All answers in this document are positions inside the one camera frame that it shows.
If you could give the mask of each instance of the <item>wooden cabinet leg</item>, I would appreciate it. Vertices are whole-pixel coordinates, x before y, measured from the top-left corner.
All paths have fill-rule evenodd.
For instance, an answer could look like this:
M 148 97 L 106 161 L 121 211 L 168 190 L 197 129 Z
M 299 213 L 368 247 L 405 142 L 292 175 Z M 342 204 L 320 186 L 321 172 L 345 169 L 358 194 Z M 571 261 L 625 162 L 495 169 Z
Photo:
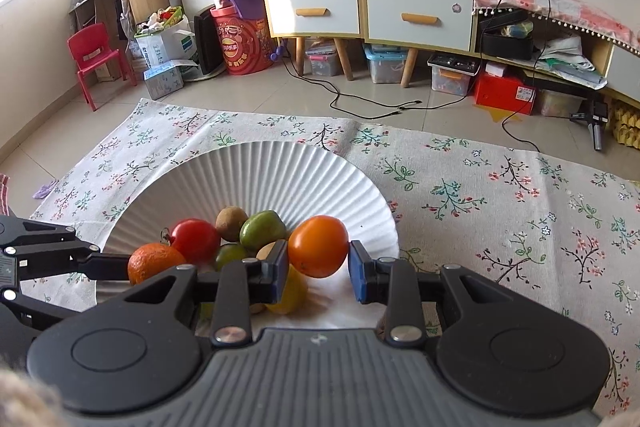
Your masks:
M 296 73 L 305 74 L 305 38 L 296 37 Z
M 402 74 L 402 82 L 400 87 L 409 87 L 412 74 L 414 74 L 415 61 L 418 58 L 418 49 L 410 48 L 409 55 L 406 58 L 406 64 L 404 65 L 404 73 Z
M 351 71 L 351 63 L 349 62 L 349 55 L 347 53 L 347 42 L 344 39 L 334 39 L 335 47 L 338 49 L 338 57 L 340 57 L 340 63 L 342 65 L 342 70 L 344 71 L 344 76 L 347 77 L 348 81 L 353 80 L 353 72 Z

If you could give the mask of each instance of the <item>orange tomato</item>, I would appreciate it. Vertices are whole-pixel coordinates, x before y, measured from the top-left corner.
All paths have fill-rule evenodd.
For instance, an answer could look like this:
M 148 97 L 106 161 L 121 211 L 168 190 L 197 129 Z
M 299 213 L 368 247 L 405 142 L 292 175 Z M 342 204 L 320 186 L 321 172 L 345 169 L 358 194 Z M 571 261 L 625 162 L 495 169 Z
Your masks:
M 140 284 L 164 270 L 186 263 L 185 258 L 174 247 L 161 243 L 150 243 L 138 248 L 129 257 L 129 264 L 127 264 L 129 282 Z
M 300 273 L 324 279 L 338 271 L 349 253 L 349 234 L 330 216 L 307 219 L 289 237 L 289 262 Z

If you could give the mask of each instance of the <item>floral pattern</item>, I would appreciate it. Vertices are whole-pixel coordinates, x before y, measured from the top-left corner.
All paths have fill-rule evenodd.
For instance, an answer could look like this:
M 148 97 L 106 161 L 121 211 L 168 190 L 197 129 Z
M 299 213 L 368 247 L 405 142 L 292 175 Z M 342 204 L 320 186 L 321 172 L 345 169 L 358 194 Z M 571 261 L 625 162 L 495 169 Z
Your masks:
M 640 190 L 534 152 L 336 118 L 243 114 L 141 101 L 56 185 L 33 219 L 103 247 L 153 180 L 234 143 L 289 140 L 338 154 L 384 195 L 400 255 L 421 272 L 458 263 L 587 325 L 609 348 L 600 415 L 640 407 Z M 26 295 L 95 304 L 79 274 L 27 281 Z M 425 307 L 430 335 L 439 332 Z

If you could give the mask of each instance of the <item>drawer handle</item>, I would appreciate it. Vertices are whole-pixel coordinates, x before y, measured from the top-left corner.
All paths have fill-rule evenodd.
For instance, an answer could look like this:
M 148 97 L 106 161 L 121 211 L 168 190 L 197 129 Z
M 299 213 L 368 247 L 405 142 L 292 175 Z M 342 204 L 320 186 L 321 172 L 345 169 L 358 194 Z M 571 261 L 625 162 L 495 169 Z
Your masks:
M 426 24 L 426 25 L 434 25 L 437 24 L 440 19 L 434 17 L 433 15 L 418 15 L 416 13 L 403 13 L 402 20 L 404 22 L 412 22 L 414 24 Z
M 296 15 L 300 17 L 324 17 L 329 15 L 329 10 L 327 8 L 298 8 Z

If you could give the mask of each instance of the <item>white label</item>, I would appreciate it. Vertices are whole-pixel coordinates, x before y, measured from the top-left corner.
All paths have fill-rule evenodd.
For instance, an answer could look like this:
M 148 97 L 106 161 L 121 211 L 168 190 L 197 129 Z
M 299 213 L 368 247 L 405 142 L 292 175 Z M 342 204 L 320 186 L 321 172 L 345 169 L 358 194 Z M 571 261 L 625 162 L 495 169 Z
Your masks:
M 529 89 L 529 87 L 518 88 L 518 92 L 516 93 L 516 100 L 522 100 L 523 102 L 533 102 L 533 89 Z

